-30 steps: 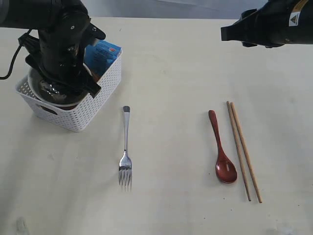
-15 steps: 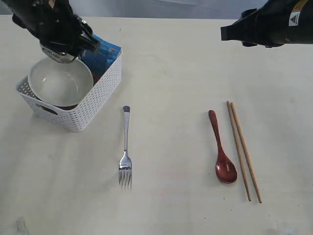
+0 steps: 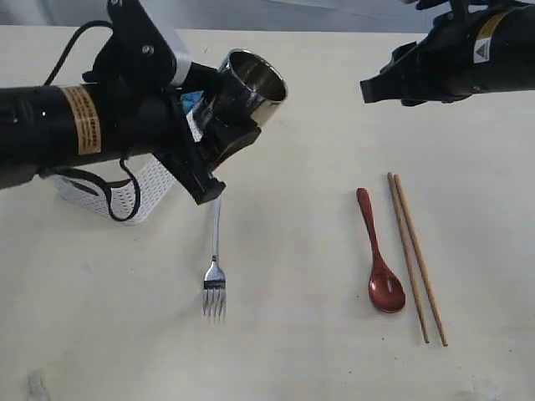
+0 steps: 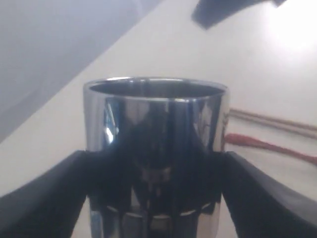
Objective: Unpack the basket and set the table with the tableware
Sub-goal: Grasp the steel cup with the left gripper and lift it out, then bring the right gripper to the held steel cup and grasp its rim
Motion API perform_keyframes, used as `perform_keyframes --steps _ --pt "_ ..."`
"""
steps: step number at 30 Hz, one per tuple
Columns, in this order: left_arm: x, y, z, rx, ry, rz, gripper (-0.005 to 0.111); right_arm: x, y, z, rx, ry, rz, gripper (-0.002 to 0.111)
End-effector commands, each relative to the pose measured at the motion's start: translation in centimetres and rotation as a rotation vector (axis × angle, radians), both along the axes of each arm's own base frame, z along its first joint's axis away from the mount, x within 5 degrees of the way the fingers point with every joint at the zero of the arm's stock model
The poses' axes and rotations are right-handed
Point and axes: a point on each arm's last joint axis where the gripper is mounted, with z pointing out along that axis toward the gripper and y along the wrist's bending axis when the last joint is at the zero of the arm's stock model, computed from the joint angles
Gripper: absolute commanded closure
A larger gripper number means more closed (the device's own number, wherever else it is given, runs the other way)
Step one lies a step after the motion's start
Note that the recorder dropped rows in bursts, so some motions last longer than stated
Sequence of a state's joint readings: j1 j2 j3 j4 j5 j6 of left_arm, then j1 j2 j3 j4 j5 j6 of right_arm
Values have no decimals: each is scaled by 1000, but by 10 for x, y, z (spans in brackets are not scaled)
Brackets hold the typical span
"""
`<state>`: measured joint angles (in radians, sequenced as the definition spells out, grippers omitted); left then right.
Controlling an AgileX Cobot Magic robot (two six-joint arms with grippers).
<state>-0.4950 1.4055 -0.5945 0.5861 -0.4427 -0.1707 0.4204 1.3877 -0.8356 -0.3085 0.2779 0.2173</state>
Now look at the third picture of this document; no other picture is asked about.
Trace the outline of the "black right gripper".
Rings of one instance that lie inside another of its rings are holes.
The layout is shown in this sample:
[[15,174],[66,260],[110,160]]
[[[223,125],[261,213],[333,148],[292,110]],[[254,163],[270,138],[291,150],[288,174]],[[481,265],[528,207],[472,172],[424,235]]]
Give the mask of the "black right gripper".
[[436,17],[420,42],[396,48],[373,78],[360,82],[366,104],[399,100],[405,107],[427,102],[450,104],[471,97],[476,88],[461,82],[471,63],[474,17],[470,1],[451,1],[451,10]]

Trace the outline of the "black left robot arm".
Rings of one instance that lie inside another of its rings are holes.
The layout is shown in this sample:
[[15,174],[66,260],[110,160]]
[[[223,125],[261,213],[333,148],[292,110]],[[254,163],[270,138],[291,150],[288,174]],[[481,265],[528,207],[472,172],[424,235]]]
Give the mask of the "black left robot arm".
[[222,89],[222,74],[193,62],[144,3],[110,1],[107,10],[112,34],[83,83],[2,90],[2,187],[35,176],[80,179],[86,165],[152,155],[197,204],[216,199],[225,186],[214,169],[251,145],[259,124],[235,106],[195,140],[181,96]]

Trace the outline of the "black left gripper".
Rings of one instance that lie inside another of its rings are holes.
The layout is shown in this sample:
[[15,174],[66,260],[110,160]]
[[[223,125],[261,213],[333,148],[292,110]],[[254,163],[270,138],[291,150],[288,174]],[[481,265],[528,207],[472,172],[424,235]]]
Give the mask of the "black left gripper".
[[[193,63],[182,84],[171,83],[175,60],[155,25],[166,21],[143,2],[107,3],[113,33],[83,76],[105,123],[102,149],[87,159],[153,154],[202,205],[226,187],[210,170],[252,145],[262,130],[247,110],[250,91],[232,69]],[[202,92],[192,110],[202,133],[197,147],[179,103],[181,88]]]

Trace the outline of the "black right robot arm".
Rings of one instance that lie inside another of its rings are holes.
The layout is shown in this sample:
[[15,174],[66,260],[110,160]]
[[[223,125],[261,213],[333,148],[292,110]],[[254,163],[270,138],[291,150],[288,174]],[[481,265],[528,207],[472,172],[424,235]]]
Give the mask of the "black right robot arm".
[[420,42],[394,49],[361,81],[366,104],[451,104],[476,94],[534,89],[534,6],[524,1],[451,1]]

